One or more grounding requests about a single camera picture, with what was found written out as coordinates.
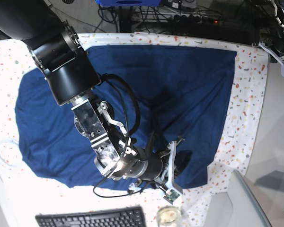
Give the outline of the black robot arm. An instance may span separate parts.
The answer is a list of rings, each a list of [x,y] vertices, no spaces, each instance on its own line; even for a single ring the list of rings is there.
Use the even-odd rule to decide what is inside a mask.
[[[265,44],[278,56],[284,58],[284,0],[268,0],[273,7],[268,32],[262,33]]]
[[[154,153],[152,134],[146,147],[135,147],[131,136],[139,128],[141,112],[132,89],[115,74],[95,71],[67,21],[61,21],[42,0],[0,0],[0,30],[27,45],[57,104],[72,104],[75,127],[89,139],[96,153],[94,163],[104,179],[134,178],[128,195],[141,193],[150,185],[170,203],[183,194],[174,181],[178,141]],[[114,120],[109,103],[98,101],[92,93],[95,86],[112,80],[124,86],[133,103],[132,128],[128,122]]]

